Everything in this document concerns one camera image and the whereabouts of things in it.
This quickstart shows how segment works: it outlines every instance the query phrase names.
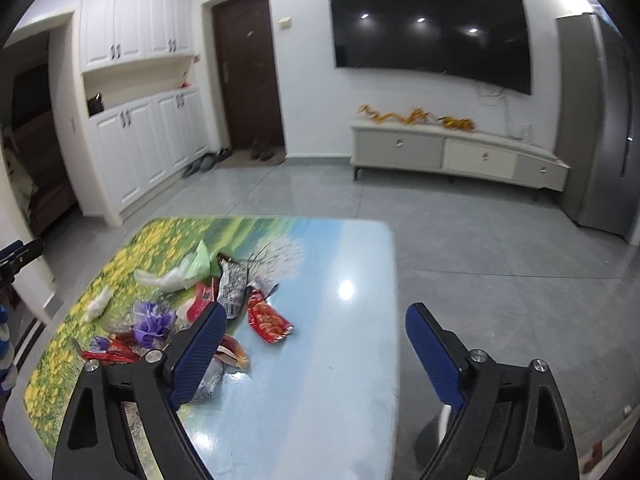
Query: gray refrigerator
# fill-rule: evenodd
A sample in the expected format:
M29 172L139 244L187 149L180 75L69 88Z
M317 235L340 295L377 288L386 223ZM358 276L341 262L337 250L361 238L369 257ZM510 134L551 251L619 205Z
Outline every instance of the gray refrigerator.
M559 204L578 225L628 239L640 200L640 70L594 14L558 18L556 154L571 170Z

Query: tabletop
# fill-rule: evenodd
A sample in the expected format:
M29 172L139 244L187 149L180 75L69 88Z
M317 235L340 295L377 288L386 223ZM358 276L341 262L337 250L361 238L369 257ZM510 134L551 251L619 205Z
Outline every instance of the tabletop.
M251 359L226 368L216 395L178 411L216 480L386 479L398 412L399 316L392 234L381 223L299 218L169 218L144 226L92 281L58 326L24 391L24 408L53 456L84 347L98 324L84 308L104 285L115 289L102 325L126 318L136 301L172 308L191 291L160 295L138 285L135 268L166 272L200 240L248 258L279 282L271 304L295 326L269 345L246 313L228 332ZM147 477L161 478L140 420L129 423Z

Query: wall-mounted television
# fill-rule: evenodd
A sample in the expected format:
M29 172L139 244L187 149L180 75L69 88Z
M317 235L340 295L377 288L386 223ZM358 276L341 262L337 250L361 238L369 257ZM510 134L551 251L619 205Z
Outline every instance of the wall-mounted television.
M522 0L331 0L337 67L451 74L531 94Z

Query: tv stand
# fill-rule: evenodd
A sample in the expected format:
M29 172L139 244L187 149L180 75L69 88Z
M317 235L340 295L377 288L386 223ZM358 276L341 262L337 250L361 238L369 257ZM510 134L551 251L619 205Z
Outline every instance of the tv stand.
M553 153L506 137L447 130L438 124L356 119L353 178L361 168L427 171L562 191L569 167Z

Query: golden decoration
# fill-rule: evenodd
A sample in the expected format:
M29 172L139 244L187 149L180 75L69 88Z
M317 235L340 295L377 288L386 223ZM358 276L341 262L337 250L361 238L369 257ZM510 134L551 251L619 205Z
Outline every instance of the golden decoration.
M381 115L379 111L374 110L368 104L365 104L358 108L358 113L369 115L371 120L376 124L381 124L387 119L395 118L402 124L440 122L447 130L464 130L466 132L473 132L476 129L476 124L471 119L457 119L450 116L438 118L431 112L425 112L422 108L412 108L408 117L402 117L402 115L396 114L395 112L389 112Z

